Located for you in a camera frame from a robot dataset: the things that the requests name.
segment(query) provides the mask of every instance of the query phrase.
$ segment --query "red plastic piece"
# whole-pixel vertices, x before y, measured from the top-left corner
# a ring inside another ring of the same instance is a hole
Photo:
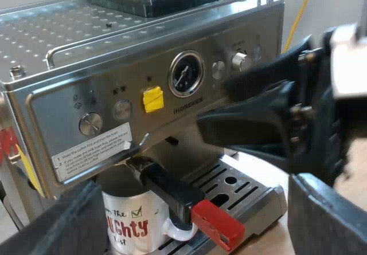
[[[5,135],[5,130],[1,130],[0,131],[0,167],[2,166],[2,160],[3,160],[2,143],[4,141],[4,135]]]
[[[12,128],[3,130],[3,141],[2,141],[2,149],[6,156],[10,156],[12,154],[18,153],[18,148],[16,146],[18,144],[17,136]]]
[[[227,252],[233,251],[245,240],[245,226],[207,199],[191,209],[191,220]]]

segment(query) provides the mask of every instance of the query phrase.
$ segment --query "stainless steel espresso machine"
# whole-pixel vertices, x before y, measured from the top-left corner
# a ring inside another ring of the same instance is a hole
[[[0,11],[0,177],[21,229],[61,193],[134,155],[206,193],[260,234],[281,187],[204,144],[198,113],[221,84],[280,53],[283,0],[58,0]],[[208,252],[198,233],[157,253]]]

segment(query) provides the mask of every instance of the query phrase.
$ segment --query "warning sticker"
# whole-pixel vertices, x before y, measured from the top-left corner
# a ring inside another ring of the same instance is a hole
[[[132,137],[129,123],[124,123],[52,157],[60,182],[89,169],[102,160],[129,149]]]

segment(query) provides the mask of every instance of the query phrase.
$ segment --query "coffee mug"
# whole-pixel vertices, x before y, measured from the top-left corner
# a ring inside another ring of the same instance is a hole
[[[153,252],[167,240],[188,241],[197,231],[181,230],[169,217],[168,205],[143,187],[125,165],[111,167],[101,173],[97,183],[107,218],[108,237],[118,252],[141,255]]]

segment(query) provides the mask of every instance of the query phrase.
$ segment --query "red lettering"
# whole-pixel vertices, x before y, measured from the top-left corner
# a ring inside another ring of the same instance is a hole
[[[108,226],[110,227],[110,231],[114,233],[114,226],[112,224],[112,219],[110,217],[107,217]]]
[[[120,223],[116,220],[115,220],[115,230],[117,234],[122,235],[122,231],[120,229]]]
[[[130,223],[130,226],[131,226],[131,228],[132,228],[132,233],[133,233],[133,235],[134,235],[135,237],[139,237],[139,236],[140,236],[140,233],[137,233],[137,232],[136,232],[136,223],[135,223],[134,221],[132,221],[132,222]]]
[[[126,237],[126,234],[127,234],[128,237],[131,238],[131,230],[130,230],[130,227],[124,226],[124,223],[121,222],[121,229],[122,229],[122,234],[124,234],[125,237]]]
[[[147,236],[148,234],[148,220],[142,222],[138,222],[139,228],[143,229],[144,232],[141,232],[142,237]]]

